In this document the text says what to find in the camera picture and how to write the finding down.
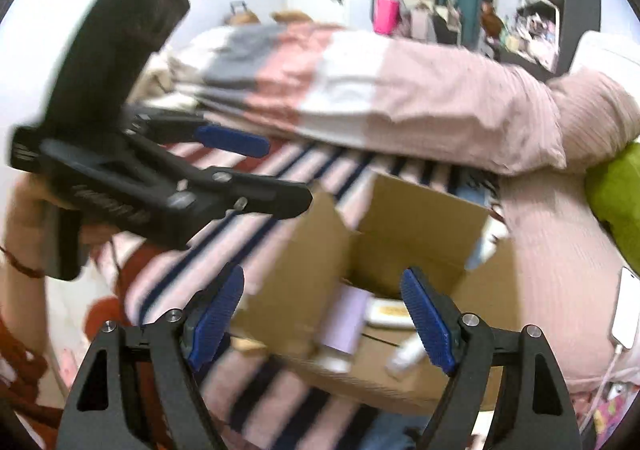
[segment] white bottle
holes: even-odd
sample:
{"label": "white bottle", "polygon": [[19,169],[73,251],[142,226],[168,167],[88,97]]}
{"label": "white bottle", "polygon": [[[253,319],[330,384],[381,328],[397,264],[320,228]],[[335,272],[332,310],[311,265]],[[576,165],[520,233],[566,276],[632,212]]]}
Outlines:
{"label": "white bottle", "polygon": [[351,370],[351,355],[322,346],[314,363],[336,374],[347,374]]}
{"label": "white bottle", "polygon": [[407,338],[407,340],[398,347],[398,350],[394,355],[389,358],[386,363],[385,369],[396,380],[401,380],[404,375],[411,370],[414,366],[419,364],[427,355],[427,351],[424,349],[420,335],[415,335]]}
{"label": "white bottle", "polygon": [[414,330],[414,321],[402,300],[372,298],[367,309],[367,324],[386,329]]}

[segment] cardboard box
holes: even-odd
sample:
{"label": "cardboard box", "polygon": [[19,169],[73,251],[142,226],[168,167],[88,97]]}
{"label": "cardboard box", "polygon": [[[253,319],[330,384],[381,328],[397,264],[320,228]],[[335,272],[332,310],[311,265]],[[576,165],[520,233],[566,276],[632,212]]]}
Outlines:
{"label": "cardboard box", "polygon": [[[282,356],[311,385],[402,414],[430,413],[447,376],[428,359],[398,382],[385,364],[413,332],[373,329],[362,333],[348,374],[313,363],[314,337],[340,282],[400,298],[409,266],[422,268],[440,292],[463,312],[489,325],[519,330],[513,250],[503,241],[494,256],[465,271],[488,210],[457,197],[386,175],[375,177],[371,201],[358,231],[348,229],[333,198],[319,190],[261,290],[238,312],[234,328]],[[483,407],[495,405],[500,369],[493,369]]]}

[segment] white phone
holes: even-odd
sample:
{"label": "white phone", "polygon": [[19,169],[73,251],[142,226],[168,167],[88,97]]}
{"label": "white phone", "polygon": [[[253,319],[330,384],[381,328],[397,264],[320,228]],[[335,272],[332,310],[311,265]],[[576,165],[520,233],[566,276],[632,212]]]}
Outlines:
{"label": "white phone", "polygon": [[620,291],[611,336],[627,351],[634,346],[640,319],[640,278],[629,268],[620,273]]}

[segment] pillow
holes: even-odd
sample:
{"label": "pillow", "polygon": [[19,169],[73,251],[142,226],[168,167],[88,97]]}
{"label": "pillow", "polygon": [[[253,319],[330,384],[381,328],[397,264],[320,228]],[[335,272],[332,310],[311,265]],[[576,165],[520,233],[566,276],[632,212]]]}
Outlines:
{"label": "pillow", "polygon": [[291,22],[313,22],[308,14],[298,10],[274,11],[271,18],[278,24],[289,24]]}
{"label": "pillow", "polygon": [[638,103],[609,75],[583,67],[547,85],[558,106],[569,172],[584,174],[589,167],[613,159],[640,135]]}
{"label": "pillow", "polygon": [[594,215],[609,225],[618,249],[640,273],[640,144],[590,169],[585,188]]}

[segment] red string bracelet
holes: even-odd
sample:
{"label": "red string bracelet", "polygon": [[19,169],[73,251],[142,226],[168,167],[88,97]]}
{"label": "red string bracelet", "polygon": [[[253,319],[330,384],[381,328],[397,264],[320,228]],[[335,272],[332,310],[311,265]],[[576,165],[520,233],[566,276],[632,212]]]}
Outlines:
{"label": "red string bracelet", "polygon": [[31,268],[27,268],[18,262],[18,259],[13,256],[10,252],[0,246],[0,252],[4,253],[7,262],[10,266],[13,266],[19,273],[28,276],[29,278],[44,278],[45,273],[44,270],[32,270]]}

